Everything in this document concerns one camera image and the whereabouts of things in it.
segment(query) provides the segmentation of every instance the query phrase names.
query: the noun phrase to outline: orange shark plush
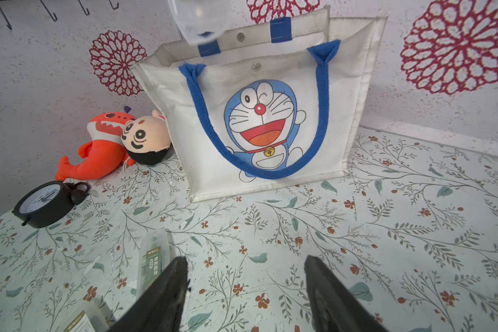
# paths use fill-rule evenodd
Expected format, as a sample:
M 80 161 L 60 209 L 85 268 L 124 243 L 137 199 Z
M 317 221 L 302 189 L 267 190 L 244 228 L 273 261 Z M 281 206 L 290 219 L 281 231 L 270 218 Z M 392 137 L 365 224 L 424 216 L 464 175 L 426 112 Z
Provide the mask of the orange shark plush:
M 95 180 L 112 172 L 128 157 L 120 134 L 125 123 L 135 119 L 136 117 L 122 112 L 104 113 L 94 117 L 86 127 L 92 141 L 77 150 L 77 154 L 85 160 L 79 165 L 71 165 L 68 157 L 62 157 L 55 180 L 63 181 L 67 177 Z M 132 166 L 134 162 L 130 159 L 127 164 Z

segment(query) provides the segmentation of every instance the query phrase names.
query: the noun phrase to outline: clock face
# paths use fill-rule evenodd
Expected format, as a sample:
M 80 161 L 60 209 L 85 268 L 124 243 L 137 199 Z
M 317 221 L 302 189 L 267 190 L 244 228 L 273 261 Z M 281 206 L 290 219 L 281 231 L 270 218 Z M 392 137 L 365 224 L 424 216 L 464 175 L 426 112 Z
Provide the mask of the clock face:
M 21 214 L 28 214 L 37 211 L 53 200 L 60 189 L 61 187 L 57 183 L 54 183 L 35 191 L 22 202 L 19 212 Z

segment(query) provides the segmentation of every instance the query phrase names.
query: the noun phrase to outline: blue bag handle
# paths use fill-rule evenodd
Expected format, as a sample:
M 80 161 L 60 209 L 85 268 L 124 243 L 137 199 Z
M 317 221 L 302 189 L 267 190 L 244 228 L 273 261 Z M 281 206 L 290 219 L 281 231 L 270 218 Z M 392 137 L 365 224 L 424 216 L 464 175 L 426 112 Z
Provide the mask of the blue bag handle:
M 212 123 L 210 123 L 209 112 L 206 109 L 205 100 L 203 99 L 203 94 L 199 88 L 198 77 L 206 66 L 204 64 L 192 65 L 188 63 L 179 66 L 179 70 L 186 77 L 186 83 L 188 84 L 190 94 L 192 95 L 199 121 L 203 126 L 206 135 L 212 141 L 216 149 L 218 149 L 218 152 L 228 162 L 245 171 L 247 174 L 270 180 L 290 176 L 306 166 L 306 164 L 317 154 L 321 144 L 323 143 L 323 139 L 325 139 L 326 127 L 328 126 L 329 109 L 328 63 L 338 53 L 339 44 L 339 40 L 333 40 L 307 49 L 317 63 L 317 67 L 315 69 L 315 79 L 319 95 L 319 121 L 317 131 L 315 133 L 315 138 L 306 153 L 301 156 L 298 161 L 293 163 L 293 165 L 279 170 L 266 170 L 254 167 L 227 150 L 223 142 L 221 142 L 218 135 L 214 131 Z

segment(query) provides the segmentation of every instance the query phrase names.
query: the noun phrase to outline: red nose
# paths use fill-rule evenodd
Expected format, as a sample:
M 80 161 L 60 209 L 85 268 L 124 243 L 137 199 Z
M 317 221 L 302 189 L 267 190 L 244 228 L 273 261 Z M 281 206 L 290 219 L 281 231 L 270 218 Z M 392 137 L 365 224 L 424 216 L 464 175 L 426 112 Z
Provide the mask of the red nose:
M 254 111 L 258 115 L 263 115 L 266 112 L 266 105 L 262 103 L 257 103 L 256 106 L 254 107 Z

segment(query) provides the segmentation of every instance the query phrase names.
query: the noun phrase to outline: red collar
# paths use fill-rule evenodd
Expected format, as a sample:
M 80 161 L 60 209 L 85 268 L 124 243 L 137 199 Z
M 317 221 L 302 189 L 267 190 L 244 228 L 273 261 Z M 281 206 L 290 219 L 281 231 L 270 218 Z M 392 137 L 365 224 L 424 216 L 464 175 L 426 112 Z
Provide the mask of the red collar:
M 277 145 L 280 145 L 280 144 L 284 144 L 286 142 L 286 140 L 284 141 L 280 141 L 278 143 L 275 143 L 275 144 L 272 144 L 268 147 L 265 147 L 265 148 L 262 148 L 262 149 L 258 149 L 258 150 L 251 150 L 251 151 L 245 151 L 246 154 L 255 154 L 257 152 L 262 152 L 262 151 L 265 151 L 267 148 L 274 148 L 276 147 Z

